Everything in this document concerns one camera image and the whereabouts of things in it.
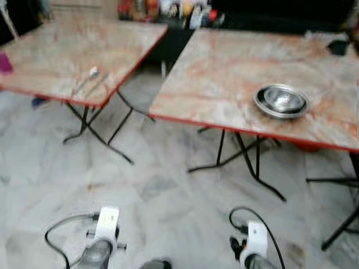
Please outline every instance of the spoon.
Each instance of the spoon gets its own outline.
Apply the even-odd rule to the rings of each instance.
[[[77,89],[73,92],[72,95],[77,94],[82,89],[82,87],[85,86],[85,84],[88,81],[91,81],[91,80],[97,78],[99,76],[99,74],[100,74],[100,71],[98,70],[97,66],[94,66],[93,68],[91,68],[90,72],[89,72],[89,76],[77,87]]]

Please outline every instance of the black cable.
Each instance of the black cable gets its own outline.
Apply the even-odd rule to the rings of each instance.
[[[275,240],[274,238],[274,235],[272,234],[272,232],[270,231],[267,223],[265,223],[265,221],[261,218],[261,216],[258,215],[257,212],[255,212],[254,210],[250,209],[249,207],[245,207],[245,206],[238,206],[238,207],[235,207],[234,209],[232,209],[231,213],[229,213],[229,222],[232,224],[232,226],[234,228],[236,228],[237,230],[241,231],[241,227],[238,227],[236,226],[233,221],[232,221],[232,215],[233,213],[235,213],[236,211],[238,210],[247,210],[249,212],[251,212],[252,214],[254,214],[258,219],[260,219],[260,221],[264,224],[264,226],[266,227],[268,233],[269,233],[269,236],[270,238],[272,239],[273,241],[273,244],[275,246],[275,249],[277,250],[277,254],[278,254],[278,257],[279,257],[279,260],[280,260],[280,265],[282,266],[282,269],[286,269],[285,265],[284,265],[284,261],[283,261],[283,257],[282,257],[282,254],[279,250],[279,247],[278,247],[278,244],[277,244],[277,241]]]
[[[68,261],[68,258],[66,256],[66,254],[62,251],[61,248],[59,248],[58,246],[56,246],[55,244],[53,244],[52,242],[50,242],[48,236],[49,236],[49,233],[55,229],[56,227],[59,227],[60,225],[63,225],[67,222],[70,222],[70,221],[73,221],[73,220],[76,220],[76,219],[92,219],[93,221],[95,220],[98,220],[98,217],[99,217],[99,214],[98,213],[95,213],[95,214],[82,214],[82,215],[75,215],[75,216],[70,216],[70,217],[67,217],[57,223],[55,223],[53,226],[51,226],[45,233],[45,242],[49,245],[49,247],[51,247],[54,251],[56,251],[57,253],[59,253],[64,261],[65,261],[65,269],[71,269],[71,266],[75,265],[76,263],[78,263],[80,261],[81,258],[77,259],[76,261],[72,262],[70,264],[70,262]]]

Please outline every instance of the utensil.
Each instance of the utensil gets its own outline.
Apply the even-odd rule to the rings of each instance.
[[[99,82],[97,82],[97,84],[96,84],[95,86],[93,86],[93,87],[91,88],[91,90],[85,95],[85,97],[88,97],[90,94],[92,94],[92,92],[93,92],[98,86],[100,86],[100,84],[101,84],[107,77],[108,77],[108,73],[105,73],[105,74],[102,76],[101,80],[100,80]]]
[[[99,74],[100,71],[98,70],[97,66],[91,68],[89,72],[89,76],[77,87],[77,89],[73,92],[72,95],[77,94],[85,86],[87,82],[97,78]]]
[[[264,88],[265,101],[278,112],[298,111],[304,106],[304,98],[287,85],[270,85]]]
[[[299,117],[305,115],[310,109],[310,103],[309,103],[308,99],[305,96],[302,96],[305,101],[304,106],[302,108],[300,108],[299,110],[291,111],[291,112],[278,112],[278,111],[274,110],[265,100],[265,98],[264,98],[265,89],[266,88],[263,88],[256,92],[256,94],[254,95],[254,102],[262,112],[266,113],[267,115],[269,115],[271,117],[278,118],[278,119],[299,118]]]

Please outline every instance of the white marble floor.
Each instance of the white marble floor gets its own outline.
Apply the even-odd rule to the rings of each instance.
[[[144,68],[123,90],[146,110],[161,83],[159,67]],[[136,269],[158,257],[170,257],[181,269],[239,268],[229,246],[229,237],[238,235],[228,222],[235,206],[249,206],[268,221],[282,242],[287,268],[359,265],[358,235],[344,233],[327,252],[320,250],[322,240],[353,211],[353,191],[305,183],[306,177],[352,175],[343,152],[308,154],[290,143],[278,148],[265,142],[261,175],[288,198],[282,203],[251,178],[243,158],[221,169],[186,173],[193,165],[215,161],[220,130],[198,135],[196,127],[153,123],[134,113],[113,141],[134,159],[132,166],[89,132],[62,145],[64,137],[78,131],[79,121],[59,103],[32,110],[30,102],[28,96],[0,93],[1,269],[63,268],[44,243],[46,228],[102,205],[121,209],[120,238],[128,245],[126,252],[116,253],[111,268]],[[114,98],[94,127],[108,137],[126,109]],[[228,134],[223,155],[237,150]],[[76,227],[55,235],[70,260],[84,247],[85,224]]]

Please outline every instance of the marble tabletop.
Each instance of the marble tabletop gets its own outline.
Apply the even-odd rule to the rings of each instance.
[[[166,120],[359,151],[353,47],[334,56],[328,40],[268,33],[197,30],[168,75],[150,115]],[[310,111],[278,120],[258,110],[254,93],[287,84],[305,94]]]
[[[13,66],[0,74],[0,89],[101,107],[166,29],[89,17],[53,21],[0,47]],[[92,67],[99,76],[76,92]]]

